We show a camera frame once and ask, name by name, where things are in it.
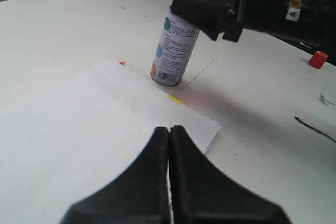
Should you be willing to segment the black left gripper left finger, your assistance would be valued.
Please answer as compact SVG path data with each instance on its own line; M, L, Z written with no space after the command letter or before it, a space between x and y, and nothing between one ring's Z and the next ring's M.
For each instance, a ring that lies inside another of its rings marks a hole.
M73 204L61 223L170 223L169 131L154 129L147 145L114 181Z

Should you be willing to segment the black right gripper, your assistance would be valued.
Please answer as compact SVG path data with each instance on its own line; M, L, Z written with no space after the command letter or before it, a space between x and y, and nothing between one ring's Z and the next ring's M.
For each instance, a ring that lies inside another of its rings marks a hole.
M271 34L286 19L289 0L172 0L175 16L203 31L238 42L244 28Z

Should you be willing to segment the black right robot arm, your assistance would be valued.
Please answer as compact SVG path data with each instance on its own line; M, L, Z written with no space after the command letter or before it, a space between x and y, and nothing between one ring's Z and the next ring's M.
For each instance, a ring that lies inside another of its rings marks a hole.
M249 29L325 52L335 64L335 0L173 0L170 9L211 40L238 42Z

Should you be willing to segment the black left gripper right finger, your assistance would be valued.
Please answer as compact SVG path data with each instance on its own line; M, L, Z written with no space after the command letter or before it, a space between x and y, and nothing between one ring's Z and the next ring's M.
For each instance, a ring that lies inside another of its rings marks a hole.
M197 148L185 128L170 130L174 223L290 223L283 209L242 187Z

